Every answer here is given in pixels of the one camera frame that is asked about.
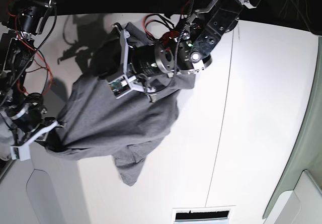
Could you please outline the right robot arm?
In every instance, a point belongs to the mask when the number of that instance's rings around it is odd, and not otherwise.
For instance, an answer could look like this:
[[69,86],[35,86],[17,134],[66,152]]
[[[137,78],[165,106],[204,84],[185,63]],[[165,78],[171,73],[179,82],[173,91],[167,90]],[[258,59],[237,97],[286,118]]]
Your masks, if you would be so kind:
[[33,36],[41,35],[49,16],[57,16],[55,0],[9,0],[2,25],[8,32],[1,37],[1,110],[12,122],[11,145],[13,160],[30,159],[30,144],[47,143],[53,139],[53,130],[61,124],[51,117],[44,117],[47,109],[44,95],[50,89],[53,75],[48,64],[46,83],[40,93],[28,93],[24,81],[35,57],[45,61],[40,52],[48,40],[46,36],[35,46]]

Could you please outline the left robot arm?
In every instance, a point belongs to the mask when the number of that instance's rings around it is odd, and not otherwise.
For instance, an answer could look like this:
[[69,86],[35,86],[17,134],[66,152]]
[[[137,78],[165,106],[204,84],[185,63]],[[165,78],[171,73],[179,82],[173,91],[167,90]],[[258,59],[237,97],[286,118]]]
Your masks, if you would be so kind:
[[182,7],[176,24],[160,14],[145,16],[143,30],[134,32],[115,23],[92,58],[94,76],[105,80],[117,99],[137,91],[153,102],[174,84],[176,76],[205,70],[212,62],[212,50],[223,34],[235,28],[241,12],[261,2],[209,0],[197,9],[195,1],[188,0]]

